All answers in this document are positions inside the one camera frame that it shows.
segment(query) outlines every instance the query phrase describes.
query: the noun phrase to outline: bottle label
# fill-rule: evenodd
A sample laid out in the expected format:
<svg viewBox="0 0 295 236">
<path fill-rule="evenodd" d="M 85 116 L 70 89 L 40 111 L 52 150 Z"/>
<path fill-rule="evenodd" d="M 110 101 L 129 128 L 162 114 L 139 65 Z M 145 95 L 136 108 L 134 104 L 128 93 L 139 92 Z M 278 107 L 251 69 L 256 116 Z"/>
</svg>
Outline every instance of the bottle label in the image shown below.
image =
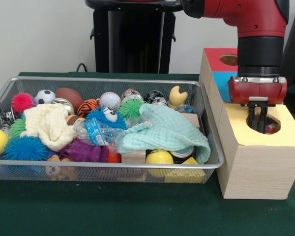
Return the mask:
<svg viewBox="0 0 295 236">
<path fill-rule="evenodd" d="M 100 132 L 100 128 L 96 119 L 92 118 L 86 120 L 84 124 L 91 141 L 97 146 L 105 146 L 106 143 L 104 141 L 103 134 Z"/>
</svg>

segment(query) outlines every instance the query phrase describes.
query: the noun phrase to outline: cream towel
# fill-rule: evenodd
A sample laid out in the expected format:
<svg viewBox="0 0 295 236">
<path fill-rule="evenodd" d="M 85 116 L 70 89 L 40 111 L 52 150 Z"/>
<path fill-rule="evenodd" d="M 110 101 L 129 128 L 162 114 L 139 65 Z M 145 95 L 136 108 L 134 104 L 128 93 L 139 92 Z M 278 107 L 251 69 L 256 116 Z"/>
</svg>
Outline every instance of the cream towel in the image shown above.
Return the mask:
<svg viewBox="0 0 295 236">
<path fill-rule="evenodd" d="M 68 126 L 68 111 L 62 104 L 40 104 L 24 111 L 25 129 L 21 136 L 39 137 L 53 151 L 65 147 L 77 136 L 73 125 Z"/>
</svg>

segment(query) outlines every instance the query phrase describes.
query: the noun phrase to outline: light green towel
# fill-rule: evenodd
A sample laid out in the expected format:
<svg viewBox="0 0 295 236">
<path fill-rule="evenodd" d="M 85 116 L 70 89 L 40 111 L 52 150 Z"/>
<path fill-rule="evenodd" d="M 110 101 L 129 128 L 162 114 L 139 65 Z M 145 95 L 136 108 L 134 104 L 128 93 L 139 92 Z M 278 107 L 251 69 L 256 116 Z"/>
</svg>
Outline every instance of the light green towel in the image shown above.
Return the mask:
<svg viewBox="0 0 295 236">
<path fill-rule="evenodd" d="M 148 121 L 127 129 L 118 141 L 118 153 L 138 150 L 177 151 L 198 146 L 197 162 L 205 163 L 210 157 L 207 138 L 181 113 L 167 106 L 144 104 L 140 108 L 142 118 Z"/>
</svg>

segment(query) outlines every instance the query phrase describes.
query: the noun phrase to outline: white wall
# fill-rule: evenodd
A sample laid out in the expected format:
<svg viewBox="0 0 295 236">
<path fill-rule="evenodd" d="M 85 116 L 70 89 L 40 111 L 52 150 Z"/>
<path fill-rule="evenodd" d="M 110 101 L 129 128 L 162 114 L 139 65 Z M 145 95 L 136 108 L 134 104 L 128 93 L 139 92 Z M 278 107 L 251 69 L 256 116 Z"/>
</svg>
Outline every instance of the white wall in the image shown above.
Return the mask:
<svg viewBox="0 0 295 236">
<path fill-rule="evenodd" d="M 0 87 L 20 71 L 68 72 L 80 62 L 94 71 L 92 13 L 84 0 L 0 0 Z M 170 73 L 199 73 L 203 47 L 237 45 L 236 28 L 221 19 L 176 17 Z"/>
</svg>

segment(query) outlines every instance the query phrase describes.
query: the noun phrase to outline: metal basket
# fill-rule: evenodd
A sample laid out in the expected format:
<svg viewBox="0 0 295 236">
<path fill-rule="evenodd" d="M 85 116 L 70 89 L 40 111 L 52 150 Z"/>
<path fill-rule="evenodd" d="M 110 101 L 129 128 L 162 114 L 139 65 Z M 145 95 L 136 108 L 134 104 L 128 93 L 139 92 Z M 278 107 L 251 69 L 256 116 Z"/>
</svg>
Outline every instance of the metal basket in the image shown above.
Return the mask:
<svg viewBox="0 0 295 236">
<path fill-rule="evenodd" d="M 69 87 L 78 91 L 83 99 L 87 100 L 97 98 L 107 91 L 114 91 L 121 95 L 126 89 L 132 88 L 141 94 L 156 89 L 168 97 L 171 88 L 176 85 L 180 86 L 181 91 L 188 92 L 185 104 L 195 107 L 201 126 L 200 130 L 208 138 L 211 155 L 205 164 L 165 165 L 0 160 L 0 179 L 205 183 L 213 171 L 223 164 L 224 154 L 206 91 L 198 82 L 17 77 L 6 82 L 0 90 L 0 113 L 11 106 L 14 95 L 22 92 L 35 96 L 43 89 L 56 91 L 61 87 Z M 48 173 L 52 171 L 61 172 L 62 175 L 51 177 Z M 171 173 L 174 178 L 154 177 L 149 174 L 151 171 L 162 172 L 163 175 Z"/>
</svg>

